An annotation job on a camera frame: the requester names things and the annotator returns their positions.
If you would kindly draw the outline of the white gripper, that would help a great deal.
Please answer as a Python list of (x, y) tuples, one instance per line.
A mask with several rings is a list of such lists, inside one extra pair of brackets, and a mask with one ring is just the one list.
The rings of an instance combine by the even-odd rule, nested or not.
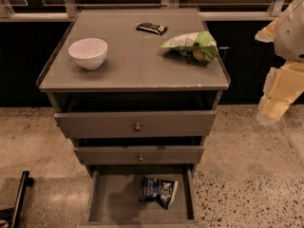
[[(276, 37), (278, 19), (259, 30), (255, 39), (272, 43)], [(271, 67), (266, 76), (263, 96), (260, 98), (256, 119), (262, 125), (277, 123), (292, 104), (304, 92), (304, 64), (288, 62), (279, 70)]]

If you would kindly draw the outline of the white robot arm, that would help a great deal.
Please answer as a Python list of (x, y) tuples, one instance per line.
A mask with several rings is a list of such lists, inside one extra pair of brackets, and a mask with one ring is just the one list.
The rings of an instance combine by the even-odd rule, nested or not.
[(255, 39), (272, 42), (275, 54), (285, 60), (280, 68), (270, 68), (257, 108), (258, 122), (271, 125), (304, 92), (304, 0), (293, 0)]

